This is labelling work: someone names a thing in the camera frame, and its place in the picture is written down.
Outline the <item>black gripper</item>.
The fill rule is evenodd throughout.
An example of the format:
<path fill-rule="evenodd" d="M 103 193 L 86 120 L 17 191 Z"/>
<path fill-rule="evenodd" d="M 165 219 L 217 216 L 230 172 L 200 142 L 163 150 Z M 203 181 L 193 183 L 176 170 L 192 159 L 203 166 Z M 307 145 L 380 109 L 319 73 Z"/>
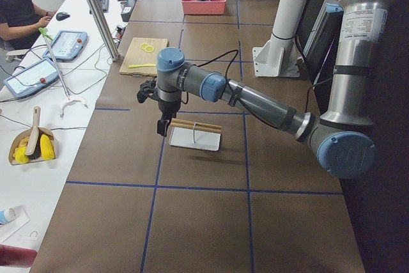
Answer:
<path fill-rule="evenodd" d="M 165 101 L 160 99 L 158 101 L 158 108 L 162 113 L 161 120 L 157 122 L 157 133 L 163 137 L 167 136 L 169 128 L 169 120 L 176 118 L 177 112 L 180 110 L 180 101 Z"/>

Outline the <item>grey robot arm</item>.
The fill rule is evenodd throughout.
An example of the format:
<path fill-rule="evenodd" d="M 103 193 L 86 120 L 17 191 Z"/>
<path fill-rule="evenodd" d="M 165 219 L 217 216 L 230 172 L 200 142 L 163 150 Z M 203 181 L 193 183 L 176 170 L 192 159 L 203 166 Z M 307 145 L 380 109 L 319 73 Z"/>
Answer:
<path fill-rule="evenodd" d="M 157 131 L 165 136 L 181 107 L 183 92 L 203 100 L 224 100 L 267 125 L 293 135 L 316 155 L 320 166 L 338 178 L 355 178 L 371 168 L 376 148 L 368 137 L 373 122 L 366 113 L 367 83 L 374 66 L 389 7 L 397 0 L 325 0 L 329 13 L 342 13 L 336 62 L 327 111 L 301 113 L 244 84 L 185 61 L 173 47 L 157 57 L 153 98 L 162 117 Z"/>

